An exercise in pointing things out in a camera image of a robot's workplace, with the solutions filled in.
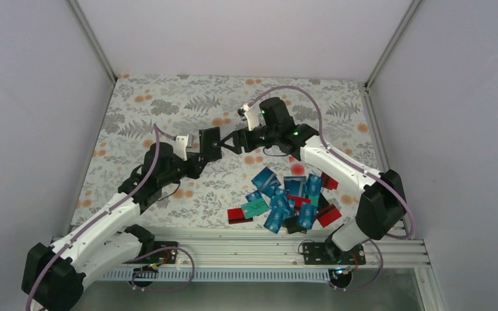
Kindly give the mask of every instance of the black wire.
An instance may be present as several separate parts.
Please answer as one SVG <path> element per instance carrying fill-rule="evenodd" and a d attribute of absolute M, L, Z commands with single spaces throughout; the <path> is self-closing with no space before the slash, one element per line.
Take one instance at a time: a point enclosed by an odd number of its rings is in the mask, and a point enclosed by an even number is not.
<path fill-rule="evenodd" d="M 157 202 L 163 201 L 164 199 L 168 198 L 169 196 L 172 196 L 173 194 L 176 193 L 176 191 L 178 191 L 179 188 L 180 188 L 180 181 L 178 182 L 178 186 L 176 186 L 176 189 L 171 194 L 168 194 L 166 197 L 157 200 Z"/>
<path fill-rule="evenodd" d="M 306 241 L 310 241 L 310 242 L 312 242 L 312 243 L 316 243 L 316 242 L 314 242 L 313 240 L 303 240 L 303 241 L 301 242 L 301 244 L 299 244 L 299 247 L 297 248 L 297 253 L 299 253 L 299 254 L 301 254 L 301 255 L 304 255 L 304 253 L 302 253 L 302 252 L 300 251 L 300 247 L 301 247 L 301 246 L 302 246 L 302 244 L 303 244 L 304 242 L 306 242 Z"/>
<path fill-rule="evenodd" d="M 288 154 L 267 154 L 266 150 L 270 148 L 263 148 L 263 153 L 266 154 L 268 157 L 287 157 Z"/>

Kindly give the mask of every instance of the orange dot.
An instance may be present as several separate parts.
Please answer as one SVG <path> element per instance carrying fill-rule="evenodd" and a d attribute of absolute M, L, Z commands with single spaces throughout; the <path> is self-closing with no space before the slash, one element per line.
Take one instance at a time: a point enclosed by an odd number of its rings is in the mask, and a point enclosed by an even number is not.
<path fill-rule="evenodd" d="M 352 197 L 348 194 L 343 194 L 340 196 L 340 201 L 345 205 L 349 205 L 352 204 Z"/>
<path fill-rule="evenodd" d="M 173 198 L 180 199 L 184 196 L 184 190 L 178 189 L 172 196 Z"/>
<path fill-rule="evenodd" d="M 369 126 L 367 126 L 366 124 L 360 123 L 360 124 L 358 124 L 358 130 L 362 133 L 367 133 L 369 130 Z"/>
<path fill-rule="evenodd" d="M 142 146 L 144 146 L 144 148 L 150 148 L 152 145 L 154 144 L 154 141 L 153 139 L 146 139 L 145 141 L 142 142 Z"/>
<path fill-rule="evenodd" d="M 214 118 L 211 121 L 211 124 L 214 125 L 214 126 L 220 126 L 220 125 L 222 125 L 222 119 L 221 118 Z"/>
<path fill-rule="evenodd" d="M 291 166 L 291 174 L 295 176 L 301 176 L 304 175 L 304 167 L 302 164 L 295 163 Z"/>
<path fill-rule="evenodd" d="M 243 161 L 245 162 L 245 164 L 251 165 L 251 164 L 255 163 L 255 158 L 248 155 L 245 157 L 245 159 L 243 159 Z"/>

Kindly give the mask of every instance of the floral pattern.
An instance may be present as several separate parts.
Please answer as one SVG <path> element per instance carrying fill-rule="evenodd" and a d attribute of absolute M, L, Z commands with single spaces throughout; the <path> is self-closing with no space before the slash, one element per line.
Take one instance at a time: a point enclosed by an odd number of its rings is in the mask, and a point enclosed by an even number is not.
<path fill-rule="evenodd" d="M 123 75 L 112 95 L 110 107 L 96 144 L 72 225 L 80 225 L 104 206 L 132 169 L 142 164 L 145 152 L 154 143 L 152 125 L 171 134 L 192 134 L 199 129 L 220 126 L 228 135 L 244 126 L 237 110 L 262 92 L 279 85 L 298 86 L 308 91 L 320 105 L 327 139 L 354 159 L 371 167 L 377 161 L 364 115 L 358 85 L 345 80 L 247 78 L 233 76 L 189 75 Z M 318 128 L 318 117 L 312 104 L 295 90 L 273 92 L 282 98 L 296 122 Z M 196 142 L 193 150 L 198 150 Z M 254 191 L 251 179 L 270 167 L 283 176 L 319 174 L 314 167 L 303 165 L 292 157 L 272 157 L 261 149 L 236 155 L 223 150 L 220 161 L 210 163 L 197 180 L 183 179 L 163 189 L 168 198 L 146 210 L 139 223 L 161 227 L 262 228 L 268 213 L 253 222 L 228 224 L 227 209 L 240 207 L 245 196 Z M 278 155 L 277 148 L 267 150 Z M 336 224 L 355 216 L 357 193 L 348 185 L 325 190 L 324 195 L 341 211 Z M 320 229 L 318 222 L 314 229 Z"/>

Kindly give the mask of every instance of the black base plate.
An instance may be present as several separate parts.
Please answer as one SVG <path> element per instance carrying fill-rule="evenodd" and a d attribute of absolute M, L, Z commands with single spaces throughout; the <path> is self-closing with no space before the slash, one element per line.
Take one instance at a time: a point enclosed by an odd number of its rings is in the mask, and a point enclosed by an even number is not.
<path fill-rule="evenodd" d="M 304 255 L 304 264 L 312 264 L 317 266 L 325 265 L 354 265 L 354 257 L 358 260 L 358 265 L 366 264 L 366 257 L 364 253 L 364 247 L 362 244 L 354 246 L 349 251 L 345 251 L 341 254 L 337 260 L 333 260 L 326 252 L 326 244 L 318 242 L 305 242 L 302 244 L 302 251 Z"/>
<path fill-rule="evenodd" d="M 174 241 L 154 241 L 154 248 L 153 249 L 159 249 L 159 248 L 166 248 L 167 246 L 176 246 L 178 247 L 178 242 Z M 171 251 L 169 250 L 169 258 L 167 259 L 167 262 L 164 262 L 164 264 L 174 264 L 176 262 L 176 256 L 178 254 L 177 251 Z M 157 254 L 153 254 L 145 259 L 141 259 L 137 262 L 133 262 L 136 264 L 153 264 L 153 263 L 158 263 L 161 262 L 162 260 L 165 260 L 165 252 L 160 251 Z"/>

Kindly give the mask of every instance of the gray floor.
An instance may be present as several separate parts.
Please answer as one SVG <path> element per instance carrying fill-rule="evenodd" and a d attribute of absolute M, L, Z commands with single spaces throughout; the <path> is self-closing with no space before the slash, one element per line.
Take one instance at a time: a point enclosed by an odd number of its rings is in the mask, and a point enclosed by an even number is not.
<path fill-rule="evenodd" d="M 356 271 L 352 285 L 369 281 L 373 270 Z M 172 288 L 178 283 L 154 283 Z M 126 282 L 96 282 L 87 289 L 74 311 L 81 310 L 423 310 L 412 269 L 387 269 L 383 277 L 362 292 L 334 292 L 312 283 L 204 283 L 191 284 L 176 294 L 133 291 Z"/>

